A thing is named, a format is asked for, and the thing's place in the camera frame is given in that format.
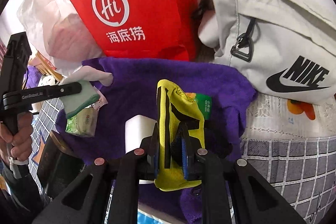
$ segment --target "haidilao logo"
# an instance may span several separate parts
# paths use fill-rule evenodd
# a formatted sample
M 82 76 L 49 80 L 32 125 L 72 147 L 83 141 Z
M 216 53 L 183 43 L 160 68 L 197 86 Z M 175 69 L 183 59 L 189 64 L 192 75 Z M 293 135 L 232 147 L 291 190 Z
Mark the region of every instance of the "haidilao logo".
M 98 19 L 111 27 L 119 27 L 128 19 L 127 0 L 92 0 L 92 8 Z

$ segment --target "dark sleeve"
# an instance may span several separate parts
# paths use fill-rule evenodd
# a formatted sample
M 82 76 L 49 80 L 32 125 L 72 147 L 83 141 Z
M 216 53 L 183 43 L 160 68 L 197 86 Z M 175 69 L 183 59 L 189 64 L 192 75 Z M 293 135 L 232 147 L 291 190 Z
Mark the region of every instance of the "dark sleeve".
M 5 164 L 2 175 L 10 188 L 12 202 L 22 216 L 22 223 L 31 223 L 43 209 L 39 190 L 32 175 L 16 179 Z

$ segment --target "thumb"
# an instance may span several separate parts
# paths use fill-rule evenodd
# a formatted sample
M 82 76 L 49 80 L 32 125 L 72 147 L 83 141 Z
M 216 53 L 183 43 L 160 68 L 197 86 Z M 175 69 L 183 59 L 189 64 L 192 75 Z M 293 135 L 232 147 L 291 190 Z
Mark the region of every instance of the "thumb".
M 12 134 L 3 123 L 0 123 L 0 138 L 3 139 L 6 143 L 11 143 L 13 141 Z

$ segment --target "human hand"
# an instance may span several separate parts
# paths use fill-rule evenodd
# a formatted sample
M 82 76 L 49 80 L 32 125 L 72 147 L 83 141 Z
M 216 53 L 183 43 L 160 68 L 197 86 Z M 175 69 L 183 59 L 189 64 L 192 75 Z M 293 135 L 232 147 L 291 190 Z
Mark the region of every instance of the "human hand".
M 11 143 L 13 148 L 11 154 L 19 161 L 25 161 L 29 158 L 32 152 L 32 127 L 33 115 L 31 112 L 21 113 L 18 115 L 17 127 L 18 133 L 12 136 L 8 128 L 0 123 L 0 155 L 3 162 L 9 166 L 9 159 L 7 153 L 7 144 Z

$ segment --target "red paper bag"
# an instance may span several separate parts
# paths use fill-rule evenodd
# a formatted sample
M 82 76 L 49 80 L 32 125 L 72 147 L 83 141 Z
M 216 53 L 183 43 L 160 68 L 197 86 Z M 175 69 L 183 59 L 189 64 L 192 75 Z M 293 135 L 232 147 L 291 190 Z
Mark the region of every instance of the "red paper bag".
M 191 60 L 197 0 L 71 0 L 107 56 Z

